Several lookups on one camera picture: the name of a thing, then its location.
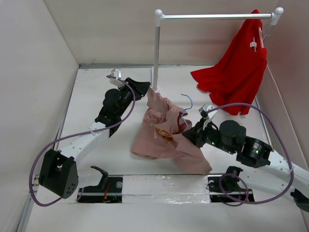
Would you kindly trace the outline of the lavender wire hanger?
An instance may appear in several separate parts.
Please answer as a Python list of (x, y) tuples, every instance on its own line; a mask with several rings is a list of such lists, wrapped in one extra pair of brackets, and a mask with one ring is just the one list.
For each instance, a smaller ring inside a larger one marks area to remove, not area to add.
[(180, 111), (180, 114), (181, 114), (181, 119), (184, 121), (185, 125), (186, 125), (186, 128), (187, 129), (190, 129), (189, 125), (188, 125), (188, 122), (186, 121), (186, 119), (184, 118), (186, 115), (187, 115), (187, 111), (192, 109), (193, 107), (193, 101), (191, 99), (191, 97), (187, 94), (181, 94), (181, 96), (185, 96), (189, 101), (190, 101), (190, 106), (189, 107), (186, 107), (184, 109), (182, 109)]

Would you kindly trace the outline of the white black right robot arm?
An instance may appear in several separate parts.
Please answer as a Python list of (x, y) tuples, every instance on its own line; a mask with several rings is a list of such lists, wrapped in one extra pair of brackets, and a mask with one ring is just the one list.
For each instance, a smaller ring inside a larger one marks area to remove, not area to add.
[(309, 211), (309, 172), (295, 164), (289, 166), (287, 158), (263, 141), (246, 135), (246, 128), (233, 120), (226, 120), (217, 127), (210, 122), (204, 126), (203, 120), (194, 127), (183, 132), (198, 148), (209, 144), (231, 155), (236, 154), (236, 161), (255, 169), (264, 170), (285, 183), (290, 182), (290, 171), (294, 171), (291, 184), (296, 206)]

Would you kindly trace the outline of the pink printed t shirt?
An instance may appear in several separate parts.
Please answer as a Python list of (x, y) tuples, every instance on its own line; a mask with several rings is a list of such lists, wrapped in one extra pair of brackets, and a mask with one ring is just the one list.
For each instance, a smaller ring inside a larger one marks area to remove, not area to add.
[(182, 135), (192, 128), (184, 119), (187, 111), (151, 88), (147, 92), (148, 109), (131, 147), (131, 153), (144, 159), (171, 159), (188, 174), (208, 174), (212, 167), (201, 149)]

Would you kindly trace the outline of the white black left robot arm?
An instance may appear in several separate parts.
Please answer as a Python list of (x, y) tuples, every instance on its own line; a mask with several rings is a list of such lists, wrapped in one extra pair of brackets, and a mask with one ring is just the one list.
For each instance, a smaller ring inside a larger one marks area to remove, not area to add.
[(136, 101), (143, 98), (150, 82), (138, 82), (131, 78), (121, 80), (108, 76), (115, 88), (105, 93), (103, 107), (88, 129), (79, 134), (70, 145), (59, 151), (45, 152), (39, 175), (39, 184), (62, 199), (70, 197), (77, 189), (92, 186), (96, 191), (104, 191), (107, 179), (96, 175), (88, 177), (78, 174), (82, 160), (102, 141), (110, 138), (124, 122), (122, 117), (127, 109), (133, 110)]

